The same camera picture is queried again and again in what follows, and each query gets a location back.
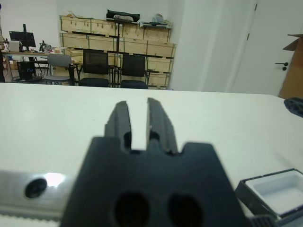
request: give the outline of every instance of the white table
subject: white table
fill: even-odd
[[[3,51],[2,54],[3,54],[3,57],[17,56],[17,57],[47,58],[47,56],[50,55],[51,53],[6,52],[6,51]],[[13,80],[14,78],[13,78],[13,74],[11,72],[11,67],[10,67],[10,63],[9,63],[8,58],[6,58],[6,63],[8,65],[9,75],[10,75],[11,79]]]
[[[145,149],[147,98],[153,97],[175,127],[178,148],[189,141],[213,144],[234,189],[241,179],[303,171],[303,118],[274,96],[0,84],[0,97],[2,170],[76,175],[91,138],[103,136],[122,100],[129,106],[132,147]],[[0,226],[5,221],[1,217]]]

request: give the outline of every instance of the office chair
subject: office chair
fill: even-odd
[[[86,87],[108,87],[109,80],[101,78],[83,78],[80,80],[80,74],[83,69],[84,73],[94,73],[94,74],[108,74],[108,53],[103,53],[100,51],[84,51],[83,52],[83,66],[80,69],[78,75],[79,86]]]
[[[121,77],[144,77],[145,82],[139,80],[122,80],[121,88],[148,89],[149,75],[145,71],[145,57],[140,55],[123,55]]]
[[[63,54],[50,54],[47,57],[48,65],[50,67],[49,73],[50,75],[44,77],[46,81],[50,81],[51,83],[59,83],[62,82],[69,82],[71,85],[74,83],[74,81],[71,81],[70,76],[56,76],[53,75],[52,66],[57,67],[65,67],[66,69],[69,69],[71,67],[71,57],[69,55],[63,55]]]

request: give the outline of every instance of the gray chair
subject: gray chair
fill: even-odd
[[[47,61],[50,67],[49,70],[50,75],[44,77],[46,81],[49,81],[54,84],[58,84],[58,83],[61,84],[62,82],[71,82],[70,76],[56,76],[53,75],[53,71],[52,71],[52,66],[65,67],[66,69],[69,69],[69,67],[71,66],[71,57],[69,55],[50,54],[47,57]]]

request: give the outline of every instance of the black chair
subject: black chair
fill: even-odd
[[[122,80],[121,88],[148,89],[149,75],[145,71],[145,57],[140,55],[123,55],[122,75],[144,77],[145,82],[138,80]]]
[[[80,80],[80,74],[84,73],[108,74],[110,78],[110,68],[108,65],[108,53],[100,51],[83,51],[83,66],[78,74],[79,86],[86,87],[108,87],[109,80],[101,78],[83,78]]]

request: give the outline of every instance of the white wall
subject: white wall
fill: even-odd
[[[33,32],[37,50],[45,40],[51,46],[59,46],[58,22],[55,0],[1,0],[1,26],[4,38],[10,40],[9,31]]]
[[[57,0],[58,15],[66,10],[75,15],[105,19],[107,10],[141,14],[140,21],[151,21],[156,13],[166,19],[169,0]]]
[[[186,0],[170,87],[224,92],[236,74],[254,0]]]
[[[186,0],[169,0],[167,19],[173,23],[170,42],[177,44],[180,38]]]
[[[186,0],[171,76],[174,90],[199,91],[220,0]]]
[[[256,0],[224,1],[219,13],[216,36],[204,67],[202,91],[227,91],[236,76],[246,45]]]

